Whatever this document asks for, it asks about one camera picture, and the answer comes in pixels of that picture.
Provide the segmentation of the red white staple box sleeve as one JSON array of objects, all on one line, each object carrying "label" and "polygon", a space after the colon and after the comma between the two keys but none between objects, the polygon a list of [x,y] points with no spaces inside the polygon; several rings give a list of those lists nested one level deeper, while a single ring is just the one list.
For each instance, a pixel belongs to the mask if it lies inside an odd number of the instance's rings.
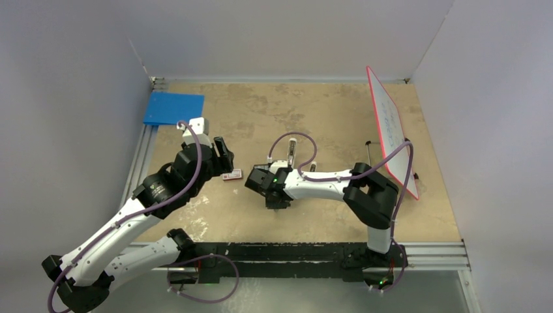
[{"label": "red white staple box sleeve", "polygon": [[223,173],[222,174],[222,180],[223,181],[234,181],[234,180],[240,180],[243,178],[243,171],[242,169],[235,169],[231,171],[230,173]]}]

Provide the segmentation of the white stapler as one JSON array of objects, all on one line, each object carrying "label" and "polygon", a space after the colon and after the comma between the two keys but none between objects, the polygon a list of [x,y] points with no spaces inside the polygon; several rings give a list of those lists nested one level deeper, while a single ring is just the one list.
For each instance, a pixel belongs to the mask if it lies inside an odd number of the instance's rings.
[{"label": "white stapler", "polygon": [[288,140],[287,163],[288,163],[288,166],[291,168],[294,168],[296,150],[297,150],[297,139],[290,138]]}]

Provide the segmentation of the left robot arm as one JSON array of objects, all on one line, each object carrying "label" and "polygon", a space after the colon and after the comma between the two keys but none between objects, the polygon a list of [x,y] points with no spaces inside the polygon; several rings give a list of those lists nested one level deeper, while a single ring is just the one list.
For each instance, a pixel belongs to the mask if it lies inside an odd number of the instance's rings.
[{"label": "left robot arm", "polygon": [[142,233],[195,198],[214,177],[231,173],[234,153],[224,138],[189,135],[174,161],[148,175],[123,206],[92,237],[65,255],[50,255],[41,266],[53,285],[48,312],[58,297],[66,312],[90,312],[119,286],[155,267],[201,263],[196,243],[181,228],[154,243],[124,254]]}]

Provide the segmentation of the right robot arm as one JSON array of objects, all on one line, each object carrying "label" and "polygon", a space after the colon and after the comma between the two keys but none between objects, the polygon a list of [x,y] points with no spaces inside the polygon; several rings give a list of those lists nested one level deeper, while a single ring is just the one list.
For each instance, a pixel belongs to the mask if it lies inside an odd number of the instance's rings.
[{"label": "right robot arm", "polygon": [[263,196],[265,207],[274,210],[288,208],[293,200],[343,202],[367,227],[368,261],[382,265],[391,258],[393,220],[402,191],[366,163],[331,172],[303,172],[286,162],[256,164],[245,187]]}]

